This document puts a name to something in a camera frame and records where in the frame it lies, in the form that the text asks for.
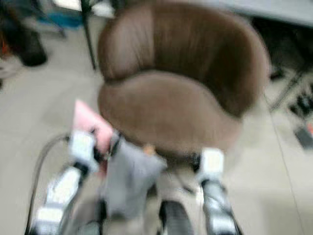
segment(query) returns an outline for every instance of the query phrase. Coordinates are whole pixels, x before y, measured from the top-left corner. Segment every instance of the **white plastic part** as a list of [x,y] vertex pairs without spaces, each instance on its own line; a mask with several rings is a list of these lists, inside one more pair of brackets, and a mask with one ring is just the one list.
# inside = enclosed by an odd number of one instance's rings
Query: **white plastic part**
[[224,154],[217,148],[204,148],[201,153],[200,168],[196,174],[198,182],[219,180],[224,171]]
[[94,159],[93,148],[96,139],[92,133],[80,130],[72,132],[69,142],[69,153],[78,161],[86,166],[92,172],[99,170],[99,165]]
[[57,180],[53,181],[47,192],[47,204],[67,205],[74,198],[81,179],[80,170],[69,167]]
[[228,214],[220,214],[211,217],[212,231],[219,231],[218,234],[236,234],[234,220]]
[[96,16],[114,18],[114,9],[108,1],[100,1],[92,6],[92,12]]
[[52,1],[59,7],[75,11],[82,11],[82,6],[80,5],[79,0],[52,0]]
[[60,223],[62,220],[63,211],[58,208],[39,208],[37,212],[37,220],[49,223]]

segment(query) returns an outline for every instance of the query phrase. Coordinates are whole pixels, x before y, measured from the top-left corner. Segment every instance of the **tile floor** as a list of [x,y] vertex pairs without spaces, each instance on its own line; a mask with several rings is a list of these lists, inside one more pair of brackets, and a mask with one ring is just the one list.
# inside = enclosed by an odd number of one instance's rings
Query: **tile floor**
[[[104,25],[93,18],[93,44]],[[0,91],[0,228],[4,235],[23,234],[34,162],[43,145],[71,127],[76,98],[96,109],[102,84],[93,72],[82,29],[68,30],[67,39],[43,35],[49,61],[22,68]],[[271,84],[267,97],[286,81]],[[292,133],[286,111],[271,115],[261,97],[244,119],[237,147],[226,159],[224,181],[235,215],[246,235],[313,234],[313,156]],[[57,146],[44,165],[38,193],[66,160]]]

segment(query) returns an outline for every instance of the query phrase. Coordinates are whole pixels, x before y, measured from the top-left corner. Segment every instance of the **brown upholstered chair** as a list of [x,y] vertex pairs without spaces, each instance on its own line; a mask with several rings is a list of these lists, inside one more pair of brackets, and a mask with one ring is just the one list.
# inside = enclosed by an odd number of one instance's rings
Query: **brown upholstered chair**
[[268,80],[264,44],[239,17],[187,3],[134,6],[99,38],[102,116],[167,159],[227,151]]

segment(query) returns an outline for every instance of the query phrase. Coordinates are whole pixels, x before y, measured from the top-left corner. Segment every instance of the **wire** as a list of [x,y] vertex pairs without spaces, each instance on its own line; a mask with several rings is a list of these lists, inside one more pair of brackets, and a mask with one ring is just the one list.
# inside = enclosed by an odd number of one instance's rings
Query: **wire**
[[25,235],[29,235],[31,219],[32,219],[33,205],[34,205],[35,196],[36,196],[36,192],[37,192],[37,186],[38,186],[39,176],[41,173],[41,168],[42,168],[43,163],[45,161],[45,158],[47,157],[51,148],[60,141],[67,141],[68,142],[69,141],[69,134],[66,133],[66,134],[56,136],[51,141],[49,141],[41,150],[41,152],[38,156],[38,159],[36,161],[34,174],[33,174],[33,180],[32,180],[32,186],[31,186],[31,197],[30,197],[30,202],[29,202],[29,207],[28,207],[28,216],[27,216]]

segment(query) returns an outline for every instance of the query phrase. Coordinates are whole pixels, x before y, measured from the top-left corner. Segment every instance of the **black chair leg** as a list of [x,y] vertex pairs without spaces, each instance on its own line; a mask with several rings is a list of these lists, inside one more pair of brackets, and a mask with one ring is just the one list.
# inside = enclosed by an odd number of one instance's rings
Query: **black chair leg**
[[89,30],[89,24],[88,24],[88,11],[89,11],[89,9],[87,6],[85,6],[84,0],[81,0],[81,6],[82,6],[82,20],[83,20],[83,25],[84,25],[89,55],[90,55],[90,59],[91,59],[91,64],[92,64],[93,70],[96,70],[96,62],[95,62],[94,55],[93,55],[92,43],[91,43],[91,38],[90,38],[90,30]]
[[277,100],[274,102],[274,104],[270,107],[270,111],[276,110],[280,104],[283,102],[283,100],[286,98],[286,96],[293,90],[293,88],[303,79],[304,74],[310,70],[312,67],[311,63],[305,63],[295,74],[295,76],[289,81],[287,86],[284,88],[284,90],[279,94]]

